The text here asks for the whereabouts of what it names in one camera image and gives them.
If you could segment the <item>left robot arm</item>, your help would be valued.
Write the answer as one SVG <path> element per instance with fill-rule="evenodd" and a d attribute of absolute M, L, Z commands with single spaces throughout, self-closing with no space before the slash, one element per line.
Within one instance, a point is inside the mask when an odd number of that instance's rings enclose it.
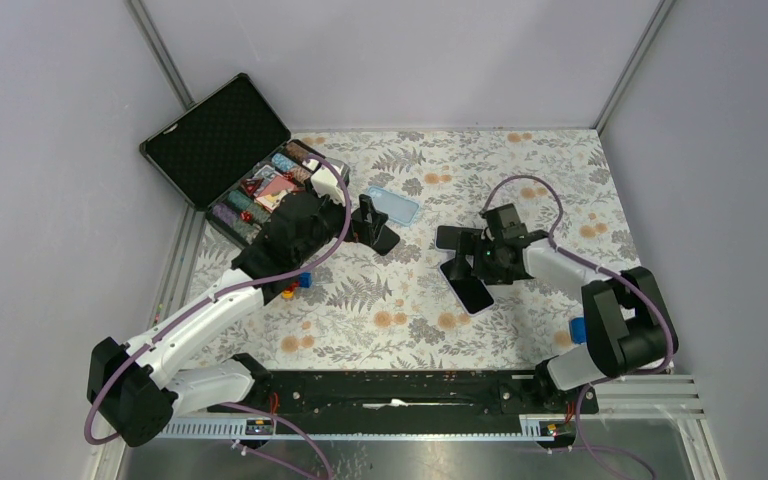
<path fill-rule="evenodd" d="M 171 419 L 222 403 L 256 411 L 269 401 L 270 385 L 237 355 L 212 367 L 185 368 L 199 350 L 232 324 L 257 312 L 335 253 L 344 242 L 380 256 L 399 243 L 367 195 L 356 207 L 329 196 L 292 193 L 274 210 L 252 243 L 212 286 L 178 312 L 124 343 L 112 338 L 92 350 L 84 426 L 86 440 L 97 415 L 131 447 L 157 436 Z"/>

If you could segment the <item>black phone from blue case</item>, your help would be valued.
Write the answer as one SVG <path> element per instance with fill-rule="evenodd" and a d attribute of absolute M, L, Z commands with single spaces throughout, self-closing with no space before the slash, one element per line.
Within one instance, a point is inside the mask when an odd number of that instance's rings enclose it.
<path fill-rule="evenodd" d="M 398 245 L 400 237 L 386 224 L 363 224 L 356 229 L 356 241 L 384 257 Z"/>

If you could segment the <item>light blue phone case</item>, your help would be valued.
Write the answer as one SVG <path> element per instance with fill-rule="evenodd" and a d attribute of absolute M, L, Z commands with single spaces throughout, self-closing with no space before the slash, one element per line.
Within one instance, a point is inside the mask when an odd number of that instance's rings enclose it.
<path fill-rule="evenodd" d="M 389 220 L 398 225 L 411 226 L 417 218 L 420 205 L 414 200 L 378 186 L 370 186 L 366 194 L 378 211 L 387 214 Z"/>

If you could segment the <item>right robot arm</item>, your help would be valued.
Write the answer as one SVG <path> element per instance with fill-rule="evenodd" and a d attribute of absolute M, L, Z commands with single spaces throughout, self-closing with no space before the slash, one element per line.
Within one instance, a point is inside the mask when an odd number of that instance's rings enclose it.
<path fill-rule="evenodd" d="M 650 270 L 611 272 L 558 246 L 548 232 L 529 229 L 511 204 L 482 217 L 482 229 L 440 226 L 435 237 L 436 248 L 453 254 L 441 272 L 469 313 L 492 304 L 490 287 L 525 280 L 548 282 L 583 307 L 583 344 L 535 369 L 539 407 L 557 412 L 575 388 L 670 363 L 677 334 Z"/>

